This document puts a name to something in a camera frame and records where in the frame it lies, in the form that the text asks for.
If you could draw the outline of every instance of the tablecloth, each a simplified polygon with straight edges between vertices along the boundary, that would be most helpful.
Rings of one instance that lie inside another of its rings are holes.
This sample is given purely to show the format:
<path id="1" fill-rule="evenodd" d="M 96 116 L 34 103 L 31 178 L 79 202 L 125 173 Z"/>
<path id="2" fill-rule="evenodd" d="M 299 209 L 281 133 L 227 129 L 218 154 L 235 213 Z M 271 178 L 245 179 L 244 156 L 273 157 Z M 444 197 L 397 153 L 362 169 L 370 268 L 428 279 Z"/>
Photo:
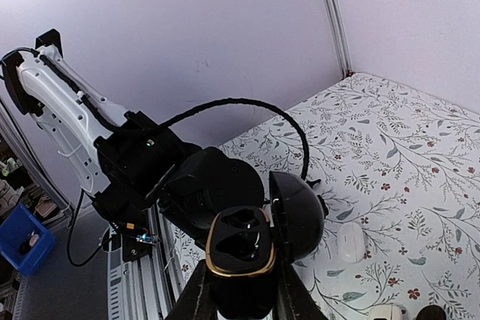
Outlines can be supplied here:
<path id="1" fill-rule="evenodd" d="M 330 319 L 363 319 L 397 304 L 413 319 L 439 304 L 480 319 L 480 116 L 410 87 L 356 73 L 293 107 L 310 144 L 309 179 L 330 214 L 318 248 L 295 264 Z M 275 117 L 220 149 L 270 170 L 300 173 L 297 133 Z M 341 224 L 361 225 L 358 264 L 338 257 Z M 204 256 L 173 226 L 184 278 Z"/>

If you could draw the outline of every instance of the wall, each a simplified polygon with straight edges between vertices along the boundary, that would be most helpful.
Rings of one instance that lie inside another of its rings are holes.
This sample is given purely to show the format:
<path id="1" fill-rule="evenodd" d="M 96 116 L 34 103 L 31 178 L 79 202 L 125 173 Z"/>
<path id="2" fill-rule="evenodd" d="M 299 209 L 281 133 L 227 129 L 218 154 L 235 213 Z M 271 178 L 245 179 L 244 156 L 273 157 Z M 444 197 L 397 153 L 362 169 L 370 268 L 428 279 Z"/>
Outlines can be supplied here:
<path id="1" fill-rule="evenodd" d="M 480 112 L 480 0 L 338 0 L 353 70 Z"/>
<path id="2" fill-rule="evenodd" d="M 341 77 L 323 0 L 0 0 L 0 5 L 0 53 L 33 46 L 39 34 L 57 28 L 73 68 L 110 99 L 158 122 L 228 96 L 288 108 Z M 218 145 L 272 116 L 240 108 L 211 110 L 175 131 L 184 140 Z M 55 182 L 74 199 L 78 185 L 68 164 L 28 117 L 18 118 Z"/>

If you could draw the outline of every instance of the floral tablecloth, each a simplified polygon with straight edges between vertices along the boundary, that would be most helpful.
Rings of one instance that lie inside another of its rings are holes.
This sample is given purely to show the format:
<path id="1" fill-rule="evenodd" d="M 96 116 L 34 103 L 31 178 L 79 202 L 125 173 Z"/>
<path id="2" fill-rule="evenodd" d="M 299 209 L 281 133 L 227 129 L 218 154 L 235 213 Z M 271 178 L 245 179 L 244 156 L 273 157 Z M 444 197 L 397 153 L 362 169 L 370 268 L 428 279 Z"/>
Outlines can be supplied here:
<path id="1" fill-rule="evenodd" d="M 439 304 L 480 319 L 480 117 L 396 82 L 357 73 L 292 108 L 310 144 L 309 178 L 330 209 L 316 251 L 297 262 L 330 319 L 363 319 L 393 303 L 405 319 Z M 268 171 L 300 173 L 296 132 L 276 117 L 221 147 Z M 364 260 L 342 262 L 342 223 L 361 225 Z M 203 257 L 173 227 L 184 278 Z"/>

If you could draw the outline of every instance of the gray panel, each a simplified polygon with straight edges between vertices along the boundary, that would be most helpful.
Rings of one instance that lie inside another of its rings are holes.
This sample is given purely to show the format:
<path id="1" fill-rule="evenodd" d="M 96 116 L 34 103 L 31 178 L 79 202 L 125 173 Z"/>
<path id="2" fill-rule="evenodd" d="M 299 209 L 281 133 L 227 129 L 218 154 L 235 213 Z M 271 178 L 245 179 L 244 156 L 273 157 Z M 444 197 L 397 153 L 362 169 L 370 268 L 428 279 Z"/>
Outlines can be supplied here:
<path id="1" fill-rule="evenodd" d="M 72 240 L 77 262 L 98 245 L 107 224 L 95 213 L 80 218 Z M 74 268 L 67 260 L 67 229 L 55 233 L 57 246 L 37 274 L 26 281 L 18 320 L 107 319 L 107 255 L 98 255 L 85 267 Z"/>

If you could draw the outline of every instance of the printed leaf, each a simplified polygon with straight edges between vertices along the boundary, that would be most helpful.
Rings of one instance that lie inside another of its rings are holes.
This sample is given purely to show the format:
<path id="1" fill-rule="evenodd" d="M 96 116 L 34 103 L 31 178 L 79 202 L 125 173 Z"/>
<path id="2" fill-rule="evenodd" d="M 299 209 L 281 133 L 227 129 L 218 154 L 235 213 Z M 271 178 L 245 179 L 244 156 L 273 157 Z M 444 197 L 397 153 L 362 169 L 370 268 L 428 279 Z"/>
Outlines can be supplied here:
<path id="1" fill-rule="evenodd" d="M 337 215 L 337 220 L 345 220 L 353 212 L 353 208 Z"/>
<path id="2" fill-rule="evenodd" d="M 425 265 L 425 263 L 427 262 L 427 258 L 425 258 L 424 256 L 422 256 L 419 259 L 411 259 L 411 258 L 408 258 L 408 259 L 414 265 Z"/>
<path id="3" fill-rule="evenodd" d="M 307 265 L 305 265 L 303 262 L 295 262 L 294 264 L 299 266 L 300 268 L 307 268 Z"/>
<path id="4" fill-rule="evenodd" d="M 354 301 L 361 298 L 363 295 L 367 294 L 366 292 L 346 292 L 343 294 L 343 301 L 348 303 L 349 301 Z"/>
<path id="5" fill-rule="evenodd" d="M 397 147 L 393 148 L 392 150 L 390 150 L 387 154 L 387 159 L 390 159 L 391 157 L 393 157 L 396 153 L 398 153 L 398 149 Z"/>
<path id="6" fill-rule="evenodd" d="M 455 214 L 455 216 L 453 218 L 454 219 L 460 219 L 462 217 L 462 215 L 464 214 L 464 212 L 465 212 L 464 208 L 460 209 L 459 211 L 457 211 L 457 213 Z"/>
<path id="7" fill-rule="evenodd" d="M 342 270 L 329 270 L 327 271 L 327 277 L 337 277 L 338 275 L 342 274 L 345 269 Z"/>

